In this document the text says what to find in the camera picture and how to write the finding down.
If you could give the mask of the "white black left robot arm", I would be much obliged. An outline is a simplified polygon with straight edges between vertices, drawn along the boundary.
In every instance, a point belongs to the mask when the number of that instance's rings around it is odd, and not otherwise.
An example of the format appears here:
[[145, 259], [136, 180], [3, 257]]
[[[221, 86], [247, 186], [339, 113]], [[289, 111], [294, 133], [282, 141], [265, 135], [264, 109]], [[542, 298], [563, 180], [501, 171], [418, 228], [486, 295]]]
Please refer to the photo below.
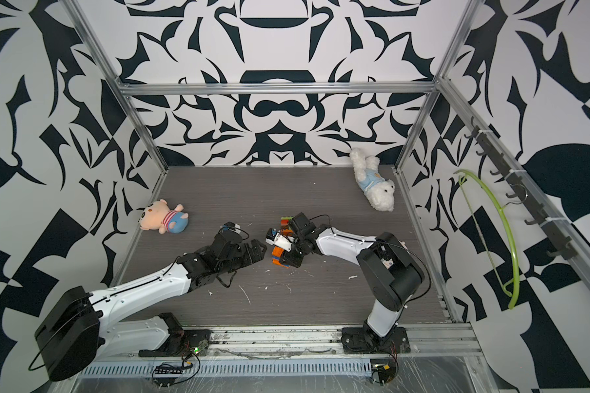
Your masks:
[[167, 299], [184, 296], [264, 259], [267, 247], [228, 224], [213, 243], [175, 258], [166, 267], [118, 286], [66, 291], [34, 333], [49, 379], [73, 377], [95, 360], [134, 351], [159, 351], [182, 332], [168, 314], [130, 322], [129, 317]]

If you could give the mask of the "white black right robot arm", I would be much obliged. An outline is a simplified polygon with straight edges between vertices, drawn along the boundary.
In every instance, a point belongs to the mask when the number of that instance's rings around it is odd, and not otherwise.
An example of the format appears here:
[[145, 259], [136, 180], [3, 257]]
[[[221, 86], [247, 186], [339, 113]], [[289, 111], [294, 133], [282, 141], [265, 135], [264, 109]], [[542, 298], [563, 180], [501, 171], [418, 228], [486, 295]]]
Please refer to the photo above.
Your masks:
[[265, 241], [274, 247], [275, 263], [299, 268], [307, 255], [339, 258], [360, 267], [375, 297], [365, 321], [365, 332], [388, 338], [407, 303], [424, 282], [425, 272], [399, 240], [389, 232], [378, 237], [348, 234], [331, 224], [315, 225], [303, 213], [269, 229]]

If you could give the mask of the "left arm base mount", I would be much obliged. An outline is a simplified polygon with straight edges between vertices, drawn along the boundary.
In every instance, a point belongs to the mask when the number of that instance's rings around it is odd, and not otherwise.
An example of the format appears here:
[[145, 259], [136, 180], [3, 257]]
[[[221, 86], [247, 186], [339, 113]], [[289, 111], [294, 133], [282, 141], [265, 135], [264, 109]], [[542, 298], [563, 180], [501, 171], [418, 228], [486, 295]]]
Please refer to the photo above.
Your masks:
[[191, 352], [198, 355], [209, 347], [210, 329], [184, 329], [172, 313], [161, 313], [158, 317], [167, 326], [169, 336], [157, 349], [140, 350], [139, 357], [185, 356]]

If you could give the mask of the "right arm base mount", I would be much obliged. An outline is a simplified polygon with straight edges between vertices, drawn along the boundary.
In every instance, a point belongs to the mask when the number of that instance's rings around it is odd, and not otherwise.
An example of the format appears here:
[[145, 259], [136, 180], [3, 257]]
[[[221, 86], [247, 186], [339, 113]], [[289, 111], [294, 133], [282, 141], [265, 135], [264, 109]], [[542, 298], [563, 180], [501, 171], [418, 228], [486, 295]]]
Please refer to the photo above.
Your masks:
[[350, 354], [409, 354], [411, 346], [404, 327], [393, 326], [384, 337], [379, 337], [367, 324], [362, 327], [343, 327], [341, 343]]

